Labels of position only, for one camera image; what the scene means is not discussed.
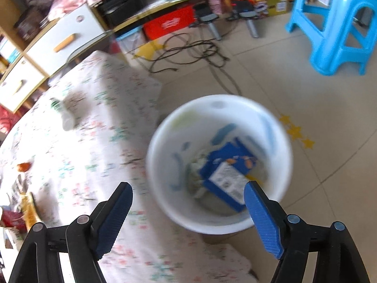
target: red plastic box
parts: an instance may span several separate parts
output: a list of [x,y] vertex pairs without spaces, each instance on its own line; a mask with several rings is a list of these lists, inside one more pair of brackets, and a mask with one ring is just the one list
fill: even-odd
[[148,38],[154,40],[187,27],[194,21],[194,11],[189,5],[147,22],[143,29]]

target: white bucket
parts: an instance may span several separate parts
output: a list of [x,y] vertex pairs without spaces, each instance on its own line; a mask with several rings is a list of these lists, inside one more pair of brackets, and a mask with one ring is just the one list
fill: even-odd
[[147,174],[161,209],[179,225],[204,234],[227,234],[254,225],[247,210],[221,216],[203,208],[188,192],[188,165],[216,142],[242,143],[265,164],[263,190],[280,201],[290,183],[292,151],[284,128],[260,104],[232,95],[195,99],[172,112],[149,144]]

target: drawer handle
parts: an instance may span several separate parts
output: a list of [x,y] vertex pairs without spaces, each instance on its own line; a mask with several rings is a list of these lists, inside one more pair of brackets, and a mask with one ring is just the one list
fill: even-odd
[[59,43],[53,50],[57,53],[60,50],[64,49],[66,46],[68,46],[75,39],[76,39],[76,34],[72,34],[68,36],[66,39],[64,39],[61,43]]

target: floral bedsheet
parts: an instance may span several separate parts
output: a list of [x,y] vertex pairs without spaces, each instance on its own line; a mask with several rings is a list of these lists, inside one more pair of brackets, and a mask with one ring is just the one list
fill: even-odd
[[[41,219],[52,227],[90,214],[127,181],[134,192],[131,210],[112,251],[99,261],[107,282],[255,282],[247,259],[173,223],[148,191],[144,157],[160,89],[158,81],[95,51],[11,130],[0,148],[0,191],[14,183],[18,163],[31,161],[29,189]],[[74,130],[63,131],[50,98],[73,113]],[[66,254],[61,264],[65,282],[74,282]]]

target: blue gripper pad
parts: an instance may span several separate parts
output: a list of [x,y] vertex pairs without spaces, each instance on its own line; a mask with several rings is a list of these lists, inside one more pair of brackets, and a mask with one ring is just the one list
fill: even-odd
[[128,183],[125,184],[123,191],[98,229],[98,243],[95,251],[99,259],[101,259],[105,253],[111,251],[131,208],[133,197],[132,187]]
[[276,224],[261,195],[256,190],[256,186],[259,187],[256,181],[246,184],[244,190],[245,204],[251,219],[254,221],[264,248],[279,260],[284,253],[284,247],[280,238],[280,228]]

